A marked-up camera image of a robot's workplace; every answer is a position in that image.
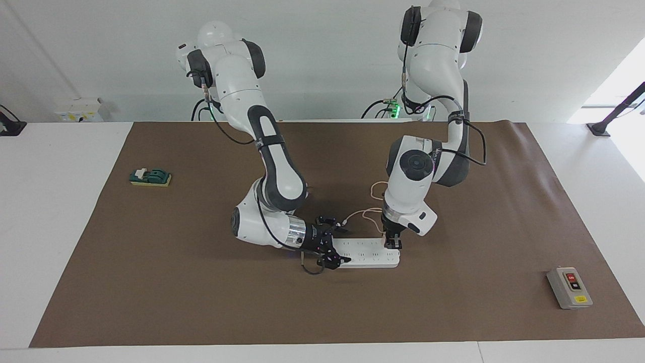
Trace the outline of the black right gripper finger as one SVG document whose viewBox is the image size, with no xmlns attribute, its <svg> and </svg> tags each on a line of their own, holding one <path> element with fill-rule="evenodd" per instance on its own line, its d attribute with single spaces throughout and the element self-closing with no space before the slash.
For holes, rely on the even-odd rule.
<svg viewBox="0 0 645 363">
<path fill-rule="evenodd" d="M 332 235 L 334 233 L 345 234 L 349 232 L 349 230 L 345 228 L 345 225 L 338 222 L 334 217 L 318 216 L 316 218 L 316 227 L 319 234 L 324 235 Z"/>
<path fill-rule="evenodd" d="M 323 267 L 324 269 L 336 270 L 340 266 L 347 264 L 352 261 L 350 257 L 343 257 L 337 253 L 335 250 L 331 250 L 326 253 L 322 253 L 320 257 L 317 258 L 318 266 Z"/>
</svg>

